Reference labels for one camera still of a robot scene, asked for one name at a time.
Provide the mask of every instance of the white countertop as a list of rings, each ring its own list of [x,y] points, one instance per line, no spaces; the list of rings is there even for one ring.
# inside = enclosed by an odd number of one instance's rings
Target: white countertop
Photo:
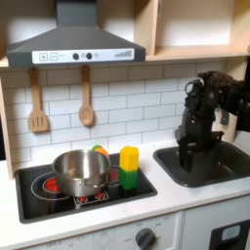
[[[140,168],[157,189],[156,196],[29,225],[20,223],[16,182],[8,180],[6,162],[0,162],[0,249],[22,248],[250,193],[250,178],[198,188],[177,185],[152,158],[157,149],[174,144],[140,146]]]

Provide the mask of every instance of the range hood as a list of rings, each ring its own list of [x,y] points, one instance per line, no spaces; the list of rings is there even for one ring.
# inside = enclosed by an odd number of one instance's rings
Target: range hood
[[[10,45],[9,66],[145,61],[145,48],[98,28],[97,0],[57,0],[56,5],[58,27]]]

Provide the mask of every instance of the range hood control panel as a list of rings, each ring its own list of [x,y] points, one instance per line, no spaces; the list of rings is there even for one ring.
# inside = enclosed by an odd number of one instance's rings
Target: range hood control panel
[[[33,51],[34,64],[132,61],[135,49]]]

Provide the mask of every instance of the wall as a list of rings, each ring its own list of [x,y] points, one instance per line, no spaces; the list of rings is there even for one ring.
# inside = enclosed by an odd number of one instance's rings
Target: wall
[[[12,159],[32,165],[96,144],[113,148],[171,140],[181,123],[186,84],[197,72],[213,69],[224,70],[224,62],[93,66],[91,100],[96,124],[87,128],[78,118],[82,104],[79,67],[41,67],[42,106],[50,130],[34,134],[27,123],[32,110],[27,71],[2,68]]]

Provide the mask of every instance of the pot handle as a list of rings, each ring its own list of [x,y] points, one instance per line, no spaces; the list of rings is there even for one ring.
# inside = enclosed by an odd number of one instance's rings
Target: pot handle
[[[103,184],[100,184],[100,185],[89,185],[89,184],[87,184],[85,182],[80,182],[79,185],[80,186],[89,186],[91,188],[104,188],[107,185],[107,183],[108,183],[108,175],[106,175],[105,182]]]

